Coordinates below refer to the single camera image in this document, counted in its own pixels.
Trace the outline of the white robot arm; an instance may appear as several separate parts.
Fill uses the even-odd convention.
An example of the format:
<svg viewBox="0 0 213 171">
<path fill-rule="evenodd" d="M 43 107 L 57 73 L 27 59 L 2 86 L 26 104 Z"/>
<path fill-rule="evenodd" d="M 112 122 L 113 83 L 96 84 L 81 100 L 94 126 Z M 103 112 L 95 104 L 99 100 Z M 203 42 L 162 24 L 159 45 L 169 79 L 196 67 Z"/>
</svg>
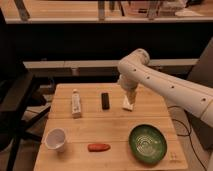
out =
<svg viewBox="0 0 213 171">
<path fill-rule="evenodd" d="M 128 102 L 135 102 L 135 90 L 143 84 L 213 127 L 213 88 L 151 69 L 149 61 L 149 54 L 141 48 L 119 61 L 118 83 L 126 91 Z"/>
</svg>

